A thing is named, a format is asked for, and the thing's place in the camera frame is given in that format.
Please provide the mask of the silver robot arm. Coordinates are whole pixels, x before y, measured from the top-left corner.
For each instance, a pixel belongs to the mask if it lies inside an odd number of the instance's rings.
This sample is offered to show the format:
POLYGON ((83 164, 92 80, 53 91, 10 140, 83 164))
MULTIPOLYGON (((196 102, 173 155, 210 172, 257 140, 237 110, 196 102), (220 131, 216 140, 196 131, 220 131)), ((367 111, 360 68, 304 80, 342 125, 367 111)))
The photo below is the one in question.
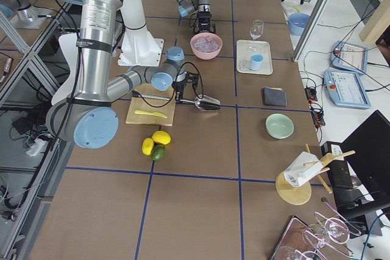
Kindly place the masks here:
POLYGON ((142 0, 61 0, 82 8, 78 33, 63 45, 70 74, 52 99, 46 124, 54 137, 98 149, 116 135, 119 120, 112 103, 137 86, 156 90, 181 85, 184 53, 177 46, 161 60, 163 40, 148 31, 142 0))
POLYGON ((189 17, 189 26, 193 34, 202 32, 216 33, 216 26, 211 22, 210 0, 176 0, 182 18, 189 17))

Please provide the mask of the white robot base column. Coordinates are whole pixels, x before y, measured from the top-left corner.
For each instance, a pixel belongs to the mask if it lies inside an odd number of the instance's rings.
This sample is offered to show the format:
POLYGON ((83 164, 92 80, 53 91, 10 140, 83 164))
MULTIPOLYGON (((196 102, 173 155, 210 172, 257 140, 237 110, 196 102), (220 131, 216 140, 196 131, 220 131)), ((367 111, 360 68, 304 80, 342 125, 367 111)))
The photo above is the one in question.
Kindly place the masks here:
POLYGON ((118 65, 157 67, 160 63, 164 40, 154 38, 149 32, 142 0, 124 0, 121 14, 126 31, 118 65))

